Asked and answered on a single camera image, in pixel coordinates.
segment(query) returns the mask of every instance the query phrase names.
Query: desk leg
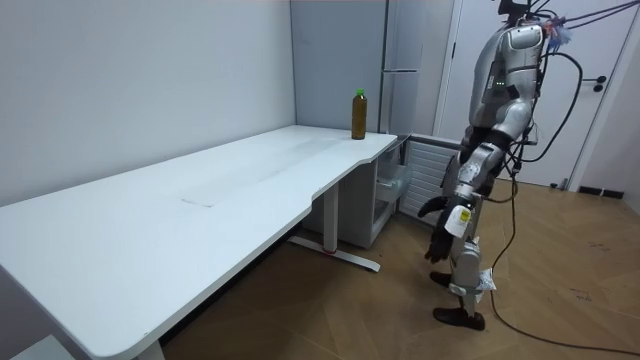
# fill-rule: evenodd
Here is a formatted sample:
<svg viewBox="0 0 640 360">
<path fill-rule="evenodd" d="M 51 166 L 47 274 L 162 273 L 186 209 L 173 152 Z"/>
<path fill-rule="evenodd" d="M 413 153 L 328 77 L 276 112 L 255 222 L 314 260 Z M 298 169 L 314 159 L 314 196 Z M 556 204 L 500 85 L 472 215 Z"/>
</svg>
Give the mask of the desk leg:
<svg viewBox="0 0 640 360">
<path fill-rule="evenodd" d="M 338 250 L 338 184 L 333 185 L 322 196 L 324 197 L 324 245 L 299 236 L 292 236 L 289 242 L 362 266 L 369 271 L 380 271 L 380 264 Z"/>
<path fill-rule="evenodd" d="M 162 354 L 162 348 L 160 347 L 160 343 L 155 341 L 151 346 L 147 348 L 147 350 L 143 351 L 138 357 L 138 360 L 164 360 L 164 355 Z"/>
</svg>

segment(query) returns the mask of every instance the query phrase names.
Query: baseboard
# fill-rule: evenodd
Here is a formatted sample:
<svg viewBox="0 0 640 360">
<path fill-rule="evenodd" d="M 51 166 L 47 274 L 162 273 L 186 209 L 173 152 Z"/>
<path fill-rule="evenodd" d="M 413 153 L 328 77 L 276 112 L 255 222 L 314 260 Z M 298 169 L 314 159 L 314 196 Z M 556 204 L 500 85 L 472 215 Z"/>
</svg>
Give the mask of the baseboard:
<svg viewBox="0 0 640 360">
<path fill-rule="evenodd" d="M 592 188 L 589 186 L 580 186 L 578 192 L 581 194 L 589 194 L 595 196 L 603 196 L 613 199 L 622 199 L 624 197 L 624 191 L 615 191 L 607 189 Z"/>
</svg>

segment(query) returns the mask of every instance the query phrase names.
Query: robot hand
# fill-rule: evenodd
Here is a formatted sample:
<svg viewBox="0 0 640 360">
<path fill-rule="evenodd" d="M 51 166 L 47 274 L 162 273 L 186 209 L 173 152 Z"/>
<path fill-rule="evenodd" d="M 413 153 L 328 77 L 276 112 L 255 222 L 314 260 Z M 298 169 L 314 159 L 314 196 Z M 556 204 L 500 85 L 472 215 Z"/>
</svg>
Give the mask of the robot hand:
<svg viewBox="0 0 640 360">
<path fill-rule="evenodd" d="M 465 198 L 454 195 L 453 198 L 438 196 L 425 203 L 418 212 L 419 217 L 424 217 L 428 213 L 442 210 L 438 218 L 435 230 L 431 235 L 431 245 L 425 255 L 425 259 L 432 264 L 446 260 L 451 252 L 454 236 L 462 237 L 460 231 L 464 232 L 460 226 L 466 226 L 468 218 L 460 222 L 463 215 L 459 211 L 466 209 L 467 214 L 471 210 L 472 204 Z"/>
</svg>

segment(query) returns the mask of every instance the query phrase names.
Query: bottle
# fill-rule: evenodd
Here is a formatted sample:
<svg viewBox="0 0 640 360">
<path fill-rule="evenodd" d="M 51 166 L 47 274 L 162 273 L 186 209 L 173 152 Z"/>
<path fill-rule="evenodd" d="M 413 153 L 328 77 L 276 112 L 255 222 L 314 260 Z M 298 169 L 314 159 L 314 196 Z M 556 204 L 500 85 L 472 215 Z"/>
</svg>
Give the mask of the bottle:
<svg viewBox="0 0 640 360">
<path fill-rule="evenodd" d="M 351 114 L 351 138 L 354 140 L 364 139 L 367 131 L 367 98 L 364 97 L 364 89 L 356 90 L 356 97 L 353 98 L 353 112 Z"/>
</svg>

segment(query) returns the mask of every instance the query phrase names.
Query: desk top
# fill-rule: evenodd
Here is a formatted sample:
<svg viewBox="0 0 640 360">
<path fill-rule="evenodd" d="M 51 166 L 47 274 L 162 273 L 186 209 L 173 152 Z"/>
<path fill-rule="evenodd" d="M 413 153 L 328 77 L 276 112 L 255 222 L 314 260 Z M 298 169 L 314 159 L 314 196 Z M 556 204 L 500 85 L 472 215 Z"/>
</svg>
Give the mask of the desk top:
<svg viewBox="0 0 640 360">
<path fill-rule="evenodd" d="M 396 139 L 290 126 L 0 208 L 0 265 L 96 359 L 131 359 Z"/>
</svg>

